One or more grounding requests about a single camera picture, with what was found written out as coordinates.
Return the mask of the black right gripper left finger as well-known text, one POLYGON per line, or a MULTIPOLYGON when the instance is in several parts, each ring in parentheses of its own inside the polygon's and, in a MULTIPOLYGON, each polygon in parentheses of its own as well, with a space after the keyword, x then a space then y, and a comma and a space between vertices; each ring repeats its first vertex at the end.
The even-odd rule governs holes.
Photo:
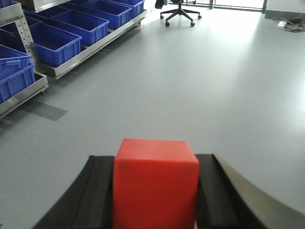
POLYGON ((111 229, 113 156, 89 156, 35 229, 111 229))

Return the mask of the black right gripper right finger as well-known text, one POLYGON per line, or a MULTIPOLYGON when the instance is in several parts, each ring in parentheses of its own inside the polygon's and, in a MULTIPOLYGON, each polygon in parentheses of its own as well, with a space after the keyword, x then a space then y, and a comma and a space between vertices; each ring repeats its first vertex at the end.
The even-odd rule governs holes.
POLYGON ((197 154, 198 229, 303 229, 304 214, 259 189, 224 159, 197 154))

